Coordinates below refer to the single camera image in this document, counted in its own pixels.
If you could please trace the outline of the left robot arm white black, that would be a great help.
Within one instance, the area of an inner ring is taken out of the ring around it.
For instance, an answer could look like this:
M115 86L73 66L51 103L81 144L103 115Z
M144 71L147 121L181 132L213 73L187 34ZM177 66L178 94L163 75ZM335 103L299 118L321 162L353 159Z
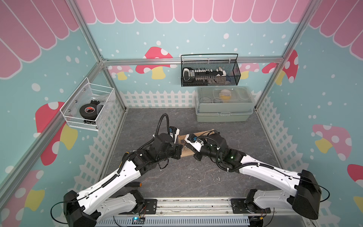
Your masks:
M69 191L60 204L69 227L94 227L97 222L121 213L140 215L146 210L145 200L138 190L113 198L116 192L165 161L179 160L182 145L176 142L179 130L170 126L169 116L159 119L153 138L137 150L125 153L120 166L111 174L80 192Z

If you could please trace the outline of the wooden jewelry display stand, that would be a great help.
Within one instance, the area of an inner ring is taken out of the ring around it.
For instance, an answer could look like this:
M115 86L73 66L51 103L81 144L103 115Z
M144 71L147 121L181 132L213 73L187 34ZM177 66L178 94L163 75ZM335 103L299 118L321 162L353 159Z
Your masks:
M207 135L208 133L211 133L213 134L213 130L208 130L208 131L202 131L202 132L197 132L197 133L194 133L196 136L200 136L200 135ZM186 138L186 135L178 135L178 143L183 145L183 148L182 148L182 151L181 151L181 158L185 158L185 157L188 157L188 156L192 156L194 155L194 152L187 148L186 145L185 145L185 141L184 139Z

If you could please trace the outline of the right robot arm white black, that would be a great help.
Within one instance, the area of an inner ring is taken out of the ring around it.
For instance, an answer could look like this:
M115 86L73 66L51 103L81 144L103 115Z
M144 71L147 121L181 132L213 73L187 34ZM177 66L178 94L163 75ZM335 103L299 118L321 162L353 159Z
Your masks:
M275 191L251 189L245 200L247 206L289 209L311 220L319 218L324 188L318 184L313 173L307 170L288 171L259 161L230 148L216 130L199 136L187 134L184 142L198 161L208 157L223 171L252 176L278 188Z

